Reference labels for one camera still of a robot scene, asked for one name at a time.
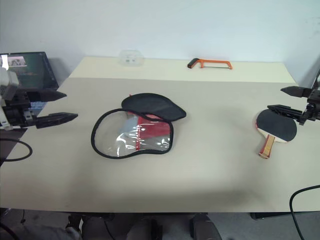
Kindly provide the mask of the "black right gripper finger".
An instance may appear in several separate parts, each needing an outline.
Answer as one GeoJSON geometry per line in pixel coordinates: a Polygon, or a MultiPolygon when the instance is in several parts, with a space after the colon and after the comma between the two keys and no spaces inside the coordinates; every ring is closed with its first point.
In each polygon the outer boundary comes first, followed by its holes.
{"type": "Polygon", "coordinates": [[[308,98],[311,94],[311,89],[301,86],[288,86],[281,89],[282,92],[297,98],[308,98]]]}
{"type": "Polygon", "coordinates": [[[267,108],[277,115],[294,119],[298,123],[305,122],[302,118],[303,112],[300,110],[293,109],[290,106],[276,104],[276,105],[268,105],[267,108]]]}

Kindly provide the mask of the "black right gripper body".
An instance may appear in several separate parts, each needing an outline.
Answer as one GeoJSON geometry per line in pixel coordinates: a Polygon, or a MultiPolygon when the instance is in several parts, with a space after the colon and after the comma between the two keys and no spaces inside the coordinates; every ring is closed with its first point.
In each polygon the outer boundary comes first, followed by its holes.
{"type": "Polygon", "coordinates": [[[305,111],[299,119],[299,124],[303,126],[307,120],[320,119],[320,90],[311,88],[303,88],[302,90],[302,97],[307,98],[305,111]]]}

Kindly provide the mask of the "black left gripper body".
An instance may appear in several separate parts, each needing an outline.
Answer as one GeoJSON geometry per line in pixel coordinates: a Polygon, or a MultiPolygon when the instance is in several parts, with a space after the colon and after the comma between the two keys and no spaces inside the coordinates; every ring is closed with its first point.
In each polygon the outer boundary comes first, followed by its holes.
{"type": "Polygon", "coordinates": [[[31,102],[38,100],[35,89],[18,89],[10,97],[0,98],[0,126],[4,129],[27,128],[37,124],[31,102]]]}

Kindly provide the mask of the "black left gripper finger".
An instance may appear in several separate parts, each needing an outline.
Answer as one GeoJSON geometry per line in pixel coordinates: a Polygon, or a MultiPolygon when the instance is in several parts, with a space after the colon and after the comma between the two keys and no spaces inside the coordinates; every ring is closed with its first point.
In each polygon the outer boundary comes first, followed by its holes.
{"type": "Polygon", "coordinates": [[[67,96],[65,93],[52,89],[30,90],[26,94],[30,102],[52,102],[67,96]]]}
{"type": "Polygon", "coordinates": [[[32,120],[31,125],[37,129],[48,128],[70,122],[78,117],[77,113],[58,112],[51,113],[47,116],[36,117],[32,120]]]}

